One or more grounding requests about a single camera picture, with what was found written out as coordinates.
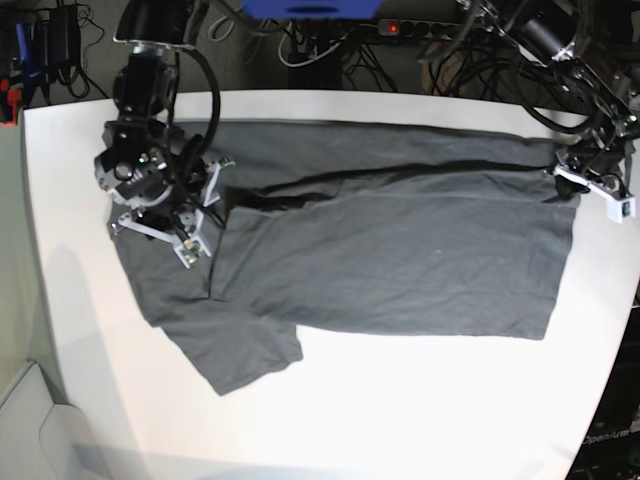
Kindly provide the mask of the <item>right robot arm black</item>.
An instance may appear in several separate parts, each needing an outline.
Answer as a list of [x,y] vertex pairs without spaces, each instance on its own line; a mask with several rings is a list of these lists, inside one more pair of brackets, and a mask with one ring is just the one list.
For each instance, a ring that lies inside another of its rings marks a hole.
[[[104,126],[95,177],[124,209],[119,229],[182,243],[205,219],[224,225],[212,208],[220,166],[204,160],[221,110],[217,78],[196,48],[208,9],[206,1],[130,1],[118,22],[113,39],[131,52],[113,83],[118,115]],[[199,65],[211,94],[206,131],[189,139],[175,123],[182,54]]]

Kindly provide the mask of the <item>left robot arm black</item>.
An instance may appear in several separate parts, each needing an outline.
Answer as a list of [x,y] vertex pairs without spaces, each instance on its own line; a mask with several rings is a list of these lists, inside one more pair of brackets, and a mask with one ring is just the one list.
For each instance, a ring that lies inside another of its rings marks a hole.
[[615,90],[621,71],[613,55],[581,32],[580,17],[557,1],[463,1],[467,11],[459,37],[480,25],[498,34],[521,60],[552,72],[561,84],[591,108],[575,126],[559,124],[532,105],[522,106],[547,128],[580,141],[572,146],[575,170],[601,177],[627,158],[626,149],[639,138],[639,116]]

